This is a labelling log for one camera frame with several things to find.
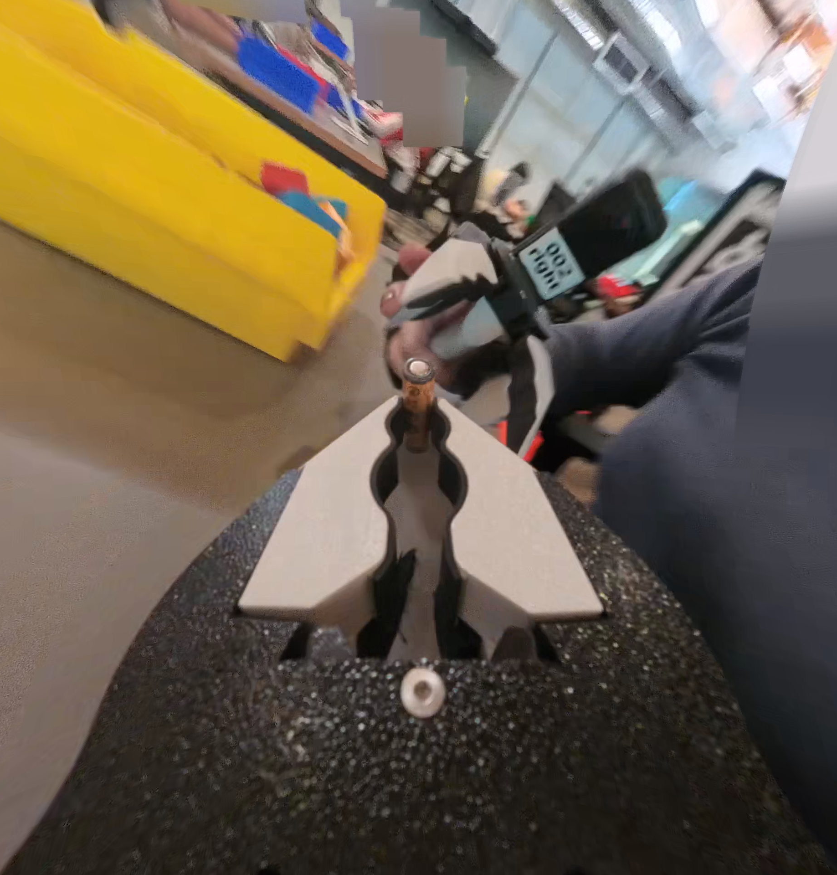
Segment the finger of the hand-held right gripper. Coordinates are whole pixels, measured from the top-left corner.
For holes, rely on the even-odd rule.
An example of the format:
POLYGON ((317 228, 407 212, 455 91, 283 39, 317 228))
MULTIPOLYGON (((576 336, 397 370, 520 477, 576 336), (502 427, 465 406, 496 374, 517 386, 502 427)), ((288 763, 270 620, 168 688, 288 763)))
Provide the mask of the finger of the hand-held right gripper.
POLYGON ((489 244, 447 241, 403 286, 404 308, 449 308, 481 298, 498 283, 489 244))
POLYGON ((486 298, 449 308, 404 308, 403 290, 390 291, 390 360, 457 361, 503 334, 486 298))

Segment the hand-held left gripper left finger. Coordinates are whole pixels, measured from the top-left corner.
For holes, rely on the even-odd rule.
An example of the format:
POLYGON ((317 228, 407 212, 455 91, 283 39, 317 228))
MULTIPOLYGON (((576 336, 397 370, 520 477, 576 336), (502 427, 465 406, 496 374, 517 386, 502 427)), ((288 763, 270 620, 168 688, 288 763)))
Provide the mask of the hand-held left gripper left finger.
POLYGON ((402 401, 393 397, 301 469, 237 602, 250 618, 341 632, 358 658, 390 660, 417 566, 386 503, 399 484, 402 401))

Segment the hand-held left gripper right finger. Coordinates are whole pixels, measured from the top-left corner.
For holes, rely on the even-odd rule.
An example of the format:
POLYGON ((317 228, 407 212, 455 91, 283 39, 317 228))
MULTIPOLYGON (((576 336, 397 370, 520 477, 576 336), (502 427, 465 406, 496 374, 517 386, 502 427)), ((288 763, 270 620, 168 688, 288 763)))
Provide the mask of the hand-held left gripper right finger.
POLYGON ((431 439, 451 506, 433 597, 445 660, 533 660, 540 627, 605 613, 537 473, 445 400, 431 439))

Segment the orange battery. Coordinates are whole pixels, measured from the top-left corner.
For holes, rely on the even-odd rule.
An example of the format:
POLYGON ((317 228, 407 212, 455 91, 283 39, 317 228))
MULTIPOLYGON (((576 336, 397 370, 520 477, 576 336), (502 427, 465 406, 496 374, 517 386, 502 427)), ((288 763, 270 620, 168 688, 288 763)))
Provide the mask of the orange battery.
POLYGON ((402 370, 402 406, 406 417, 403 445, 413 454, 425 453, 431 440, 435 405, 435 369, 425 359, 407 359, 402 370))

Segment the yellow bin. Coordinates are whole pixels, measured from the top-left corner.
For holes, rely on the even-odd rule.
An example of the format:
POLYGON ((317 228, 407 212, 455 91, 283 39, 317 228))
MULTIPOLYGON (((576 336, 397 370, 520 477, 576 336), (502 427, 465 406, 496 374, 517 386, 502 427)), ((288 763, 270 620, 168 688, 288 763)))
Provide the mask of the yellow bin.
POLYGON ((320 349, 375 258, 383 200, 181 59, 76 2, 0 2, 0 220, 266 355, 320 349), (262 190, 343 201, 354 259, 262 190))

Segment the person's right forearm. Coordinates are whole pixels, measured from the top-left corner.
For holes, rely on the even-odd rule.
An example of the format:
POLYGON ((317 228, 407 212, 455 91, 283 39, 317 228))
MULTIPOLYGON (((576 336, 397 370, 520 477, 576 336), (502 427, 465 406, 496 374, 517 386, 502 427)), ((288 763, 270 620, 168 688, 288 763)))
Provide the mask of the person's right forearm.
POLYGON ((603 322, 554 325, 549 416, 606 406, 697 410, 733 429, 763 257, 603 322))

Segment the person's right hand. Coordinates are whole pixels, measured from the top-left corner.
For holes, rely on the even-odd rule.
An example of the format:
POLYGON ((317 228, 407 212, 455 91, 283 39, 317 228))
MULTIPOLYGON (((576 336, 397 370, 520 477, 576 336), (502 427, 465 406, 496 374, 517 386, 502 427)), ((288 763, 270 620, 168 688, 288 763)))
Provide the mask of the person's right hand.
POLYGON ((450 396, 466 401, 489 381, 509 372, 508 345, 503 340, 462 351, 457 356, 441 358, 435 352, 436 337, 456 333, 465 326, 477 302, 459 300, 445 311, 417 320, 397 317, 409 300, 405 293, 408 281, 426 262, 442 287, 459 284, 463 277, 478 273, 479 253, 485 245, 450 238, 436 250, 409 244, 401 248, 391 279, 380 299, 380 313, 385 318, 384 356, 391 380, 399 385, 409 359, 426 360, 435 370, 436 382, 450 396))

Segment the orange block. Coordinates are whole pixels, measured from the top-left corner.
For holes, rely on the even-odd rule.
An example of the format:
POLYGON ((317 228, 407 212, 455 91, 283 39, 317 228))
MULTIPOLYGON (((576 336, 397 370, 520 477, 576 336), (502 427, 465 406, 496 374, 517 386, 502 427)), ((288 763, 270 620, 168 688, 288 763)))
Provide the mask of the orange block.
POLYGON ((316 205, 335 224, 336 270, 340 272, 354 259, 354 238, 347 223, 347 205, 343 201, 326 198, 316 198, 316 205))

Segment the blue block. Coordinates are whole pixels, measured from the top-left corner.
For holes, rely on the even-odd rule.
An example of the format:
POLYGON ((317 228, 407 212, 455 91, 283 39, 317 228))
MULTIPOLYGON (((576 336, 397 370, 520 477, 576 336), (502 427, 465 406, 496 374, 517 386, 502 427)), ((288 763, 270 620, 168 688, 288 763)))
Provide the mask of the blue block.
POLYGON ((281 204, 303 216, 306 220, 325 230, 326 233, 338 239, 342 233, 342 225, 330 213, 303 191, 291 190, 277 194, 276 199, 281 204))

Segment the white air vent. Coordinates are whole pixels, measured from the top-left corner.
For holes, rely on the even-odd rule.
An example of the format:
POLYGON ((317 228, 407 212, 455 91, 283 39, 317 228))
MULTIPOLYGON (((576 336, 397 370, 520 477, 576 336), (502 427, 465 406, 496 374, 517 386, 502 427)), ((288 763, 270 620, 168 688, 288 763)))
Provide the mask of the white air vent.
POLYGON ((648 62, 620 31, 609 36, 592 66, 621 93, 638 87, 649 69, 648 62))

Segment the wooden table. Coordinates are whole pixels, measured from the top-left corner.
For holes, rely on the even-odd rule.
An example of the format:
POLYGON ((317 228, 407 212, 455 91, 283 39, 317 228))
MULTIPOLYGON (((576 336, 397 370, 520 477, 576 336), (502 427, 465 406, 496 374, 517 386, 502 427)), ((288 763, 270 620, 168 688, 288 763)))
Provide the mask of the wooden table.
POLYGON ((356 179, 385 181, 388 167, 380 144, 363 144, 337 124, 328 106, 316 105, 309 114, 246 74, 235 60, 199 44, 194 54, 200 69, 258 115, 281 128, 329 163, 356 179))

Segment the blue bin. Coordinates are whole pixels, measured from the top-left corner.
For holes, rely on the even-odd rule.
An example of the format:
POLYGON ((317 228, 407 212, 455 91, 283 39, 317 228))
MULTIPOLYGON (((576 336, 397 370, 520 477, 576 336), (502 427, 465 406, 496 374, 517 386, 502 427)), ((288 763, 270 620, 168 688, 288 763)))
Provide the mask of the blue bin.
POLYGON ((286 102, 306 115, 314 113, 325 82, 298 61, 291 60, 278 49, 249 35, 242 36, 236 60, 245 74, 286 102))
POLYGON ((311 19, 310 33, 316 43, 323 46, 326 51, 337 57, 339 60, 347 61, 349 59, 350 49, 348 45, 336 32, 329 30, 317 19, 311 19))

